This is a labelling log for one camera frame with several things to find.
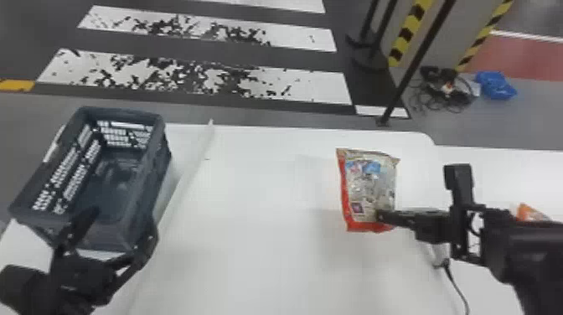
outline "orange snack bag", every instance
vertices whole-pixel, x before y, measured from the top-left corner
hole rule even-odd
[[[342,210],[351,232],[385,232],[378,209],[395,209],[395,177],[399,159],[381,152],[337,149]]]

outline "yellow and black striped pole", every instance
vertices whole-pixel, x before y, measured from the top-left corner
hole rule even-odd
[[[488,21],[487,25],[481,29],[481,32],[477,35],[477,39],[473,42],[473,45],[465,52],[465,55],[462,57],[462,60],[456,67],[457,72],[462,72],[465,70],[467,65],[471,62],[471,59],[477,54],[477,52],[481,49],[481,46],[485,42],[485,39],[491,34],[494,27],[497,26],[498,21],[509,11],[510,7],[512,7],[512,3],[514,0],[504,0],[496,10],[494,10],[493,16]]]
[[[411,40],[415,37],[421,27],[424,15],[434,3],[434,0],[415,0],[409,15],[407,15],[403,28],[399,32],[399,37],[395,40],[393,48],[389,54],[389,66],[396,67],[400,64],[406,51],[411,45]]]

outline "black cable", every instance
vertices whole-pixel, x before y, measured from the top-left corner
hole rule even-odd
[[[454,114],[459,114],[463,112],[465,107],[467,107],[476,98],[473,94],[473,88],[467,82],[467,80],[458,76],[455,81],[459,81],[467,87],[469,94],[460,91],[458,85],[454,85],[454,94],[451,97],[446,96],[441,90],[437,90],[435,86],[432,86],[431,82],[423,79],[415,79],[411,82],[409,87],[415,89],[413,94],[409,98],[409,107],[414,111],[419,111],[421,114],[426,114],[425,110],[428,111],[450,111]],[[460,95],[466,95],[465,98],[460,99]]]
[[[450,282],[452,283],[453,288],[456,289],[457,294],[462,299],[463,306],[465,307],[465,315],[469,315],[471,313],[471,308],[469,307],[469,302],[467,301],[467,299],[463,295],[462,290],[457,286],[457,283],[453,279],[452,269],[450,268],[450,262],[445,261],[440,267],[444,268],[444,271],[446,272],[447,278],[450,279]]]

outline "black pole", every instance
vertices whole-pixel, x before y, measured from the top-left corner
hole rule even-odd
[[[457,0],[446,0],[444,4],[442,4],[442,8],[440,8],[440,12],[438,13],[436,19],[432,23],[432,26],[430,27],[428,34],[422,41],[421,47],[418,49],[418,51],[415,54],[415,58],[412,60],[411,64],[409,65],[409,68],[406,70],[403,79],[400,81],[399,86],[397,87],[397,91],[393,96],[393,98],[391,99],[391,103],[387,106],[387,109],[385,110],[383,116],[377,121],[377,124],[379,126],[389,125],[388,122],[389,122],[389,118],[391,117],[391,113],[393,113],[393,110],[395,109],[395,107],[397,107],[397,103],[400,101],[400,98],[405,92],[406,87],[409,85],[409,82],[411,82],[412,76],[415,75],[416,70],[421,65],[422,59],[426,55],[426,52],[428,51],[430,46],[432,45],[432,42],[434,41],[434,38],[440,31],[440,28],[442,28],[442,25],[444,24],[444,21],[446,21],[448,14],[450,13],[450,11],[452,11],[452,8],[456,4],[456,1]]]
[[[374,44],[371,45],[371,51],[369,52],[369,58],[373,59],[375,53],[380,50],[381,47],[381,39],[383,39],[383,35],[385,34],[385,30],[387,26],[389,26],[389,21],[391,20],[391,16],[395,11],[395,7],[397,6],[398,0],[389,0],[389,4],[387,4],[387,9],[383,14],[383,18],[381,19],[380,27],[377,29],[377,33],[375,33]]]
[[[378,53],[381,50],[381,39],[389,26],[389,21],[393,16],[397,2],[398,0],[389,0],[380,26],[377,28],[377,33],[375,33],[375,39],[371,44],[371,48],[358,49],[354,52],[354,62],[364,71],[377,72],[386,70],[389,67],[387,58],[383,54]]]
[[[374,19],[375,10],[380,4],[380,0],[372,0],[371,4],[369,5],[368,13],[365,16],[364,22],[362,23],[362,27],[358,32],[358,29],[354,29],[346,35],[346,39],[350,44],[354,47],[361,48],[361,47],[369,47],[368,43],[368,32],[369,27],[371,26],[371,21]]]

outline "plastic basket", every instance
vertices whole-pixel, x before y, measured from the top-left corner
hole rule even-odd
[[[81,249],[127,251],[149,224],[171,153],[156,114],[82,107],[9,208],[51,242],[78,211],[100,216]]]

